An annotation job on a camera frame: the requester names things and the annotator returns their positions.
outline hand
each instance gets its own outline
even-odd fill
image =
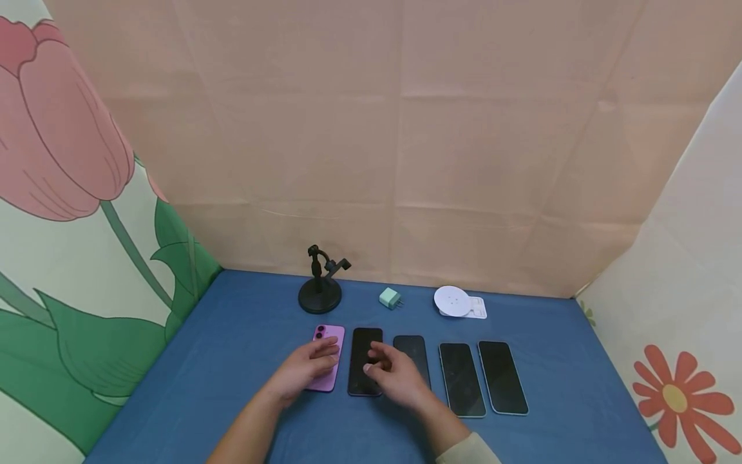
[[[408,355],[380,342],[371,342],[368,355],[378,361],[374,365],[364,365],[364,372],[378,383],[384,395],[392,401],[417,411],[433,399],[433,392]]]
[[[338,337],[314,340],[297,348],[263,387],[287,408],[312,380],[332,372],[338,363]]]

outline finger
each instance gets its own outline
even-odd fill
[[[317,372],[332,369],[338,363],[338,357],[336,355],[322,356],[321,358],[310,359],[309,363],[312,366],[312,376],[314,376]]]
[[[374,365],[386,371],[392,370],[392,362],[388,359],[382,359],[381,361],[374,363]]]
[[[386,356],[381,351],[369,350],[368,355],[371,359],[385,359]]]
[[[324,347],[328,347],[338,343],[338,337],[327,337],[326,339],[314,340],[310,343],[305,344],[301,349],[306,350],[309,355],[321,350]]]
[[[330,367],[329,369],[317,370],[316,372],[312,373],[312,378],[317,379],[318,377],[324,377],[331,372],[332,367]]]
[[[386,358],[389,359],[392,363],[396,362],[397,359],[399,359],[399,356],[402,354],[401,351],[397,350],[396,348],[381,342],[371,342],[371,349],[374,350],[376,353],[381,353],[382,356],[377,356],[377,358]]]
[[[364,365],[364,372],[368,377],[370,377],[372,380],[375,380],[376,383],[378,383],[382,387],[384,386],[384,383],[386,383],[386,380],[389,378],[389,376],[392,375],[378,365],[373,364]]]
[[[340,351],[340,347],[334,344],[333,346],[324,347],[320,349],[319,351],[312,354],[309,358],[316,359],[316,358],[321,358],[322,356],[330,356],[330,355],[336,354],[338,351]]]

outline black phone stand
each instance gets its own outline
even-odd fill
[[[307,252],[312,257],[312,275],[314,277],[304,282],[304,285],[299,289],[299,306],[309,314],[329,313],[340,304],[340,300],[343,298],[343,290],[341,290],[340,284],[332,277],[340,268],[350,268],[350,262],[343,258],[339,263],[335,263],[317,245],[310,246]],[[326,275],[322,275],[319,255],[322,255],[325,259]]]

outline black smartphone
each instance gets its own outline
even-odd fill
[[[490,404],[496,413],[528,414],[523,387],[513,354],[505,342],[479,342],[479,358],[485,372],[485,384],[490,394]]]
[[[427,383],[427,387],[430,388],[430,374],[427,371],[425,339],[420,335],[397,335],[394,337],[393,344],[394,348],[408,355],[413,360],[415,366],[418,368],[418,372]]]
[[[364,372],[367,362],[374,363],[369,358],[371,342],[382,342],[381,329],[359,327],[353,330],[353,341],[350,346],[350,373],[348,375],[348,394],[353,396],[379,396],[381,389]]]
[[[439,352],[448,407],[459,417],[484,417],[487,408],[469,345],[441,343]]]

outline wireless charger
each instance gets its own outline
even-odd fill
[[[446,285],[436,290],[433,296],[436,308],[446,316],[461,318],[471,310],[471,300],[464,290],[453,285]]]
[[[343,298],[343,290],[340,284],[332,277],[342,269],[349,269],[350,262],[343,258],[339,263],[335,263],[327,256],[327,253],[319,249],[319,246],[312,245],[307,250],[312,257],[312,275],[313,278],[304,282],[299,289],[299,306],[309,314],[324,314],[334,310]],[[325,259],[324,268],[327,274],[322,276],[322,267],[318,256],[322,255]]]

